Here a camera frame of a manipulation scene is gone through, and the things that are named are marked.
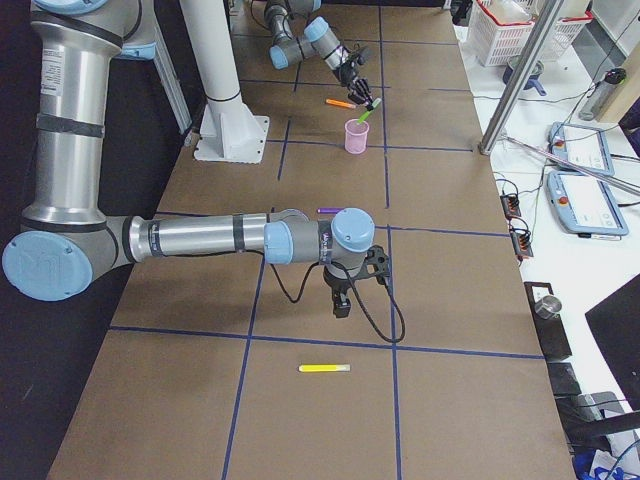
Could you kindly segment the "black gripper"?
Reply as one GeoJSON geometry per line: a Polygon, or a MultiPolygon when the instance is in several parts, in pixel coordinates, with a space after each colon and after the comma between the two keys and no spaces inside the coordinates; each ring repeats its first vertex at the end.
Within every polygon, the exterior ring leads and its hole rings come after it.
{"type": "Polygon", "coordinates": [[[370,92],[368,80],[361,77],[359,67],[362,62],[357,59],[346,60],[337,68],[337,79],[348,90],[348,98],[356,105],[363,105],[367,111],[378,107],[378,98],[370,92]]]}
{"type": "Polygon", "coordinates": [[[347,271],[331,264],[326,265],[323,270],[323,279],[331,288],[331,299],[333,303],[333,315],[335,317],[347,318],[351,311],[351,301],[346,292],[352,288],[351,282],[356,280],[361,267],[350,268],[347,271]]]}

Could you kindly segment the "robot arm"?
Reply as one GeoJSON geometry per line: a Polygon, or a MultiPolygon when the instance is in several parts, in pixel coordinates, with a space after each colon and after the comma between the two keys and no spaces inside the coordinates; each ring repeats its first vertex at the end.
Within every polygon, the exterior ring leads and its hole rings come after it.
{"type": "Polygon", "coordinates": [[[310,15],[321,7],[319,1],[267,1],[258,24],[268,30],[272,44],[269,57],[273,67],[283,70],[315,56],[328,66],[337,82],[347,89],[349,100],[366,108],[377,109],[381,100],[372,95],[360,68],[371,57],[366,46],[348,48],[329,22],[310,15]]]}
{"type": "MultiPolygon", "coordinates": [[[[34,197],[34,127],[42,44],[26,1],[1,4],[1,242],[19,231],[34,197]]],[[[118,60],[111,70],[99,204],[115,215],[150,214],[172,170],[182,136],[154,67],[118,60]]]]}

